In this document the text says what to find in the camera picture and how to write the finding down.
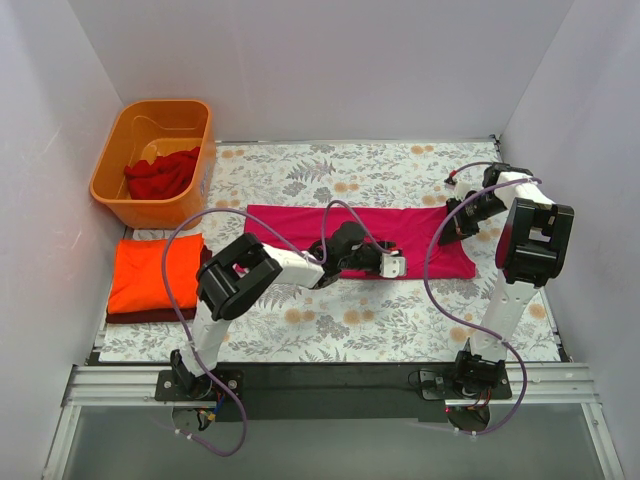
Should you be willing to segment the magenta t shirt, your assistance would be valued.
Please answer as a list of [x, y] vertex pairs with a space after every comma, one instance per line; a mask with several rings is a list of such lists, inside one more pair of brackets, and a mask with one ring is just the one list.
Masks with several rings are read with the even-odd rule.
[[[444, 206], [432, 208], [367, 208], [356, 207], [365, 226], [376, 240], [394, 242], [407, 259], [406, 280], [418, 280], [427, 272], [431, 279], [464, 279], [476, 276], [476, 264], [466, 255], [460, 243], [434, 247], [429, 266], [424, 258], [437, 227], [445, 219]], [[254, 218], [245, 221], [244, 230], [273, 247], [285, 249], [290, 241], [301, 250], [308, 249], [321, 236], [321, 207], [250, 205], [247, 212]]]

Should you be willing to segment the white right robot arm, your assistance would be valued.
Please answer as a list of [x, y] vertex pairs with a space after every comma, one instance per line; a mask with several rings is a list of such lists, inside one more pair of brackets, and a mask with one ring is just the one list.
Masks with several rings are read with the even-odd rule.
[[462, 241], [479, 233], [480, 222], [508, 214], [495, 252], [498, 275], [489, 306], [454, 362], [452, 385], [467, 398], [507, 382], [507, 344], [538, 290], [560, 274], [574, 220], [573, 208], [544, 195], [529, 170], [484, 165], [479, 191], [457, 181], [456, 170], [445, 179], [453, 196], [446, 201], [447, 222], [438, 238], [440, 246]]

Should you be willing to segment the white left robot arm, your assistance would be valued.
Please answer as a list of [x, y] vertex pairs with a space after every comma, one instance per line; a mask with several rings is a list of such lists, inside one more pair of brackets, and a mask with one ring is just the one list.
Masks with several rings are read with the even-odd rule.
[[197, 306], [187, 344], [171, 353], [174, 382], [190, 399], [219, 391], [211, 373], [231, 322], [244, 315], [276, 284], [319, 290], [343, 273], [393, 279], [406, 274], [406, 259], [393, 242], [370, 239], [347, 221], [299, 253], [245, 233], [205, 262], [196, 274]]

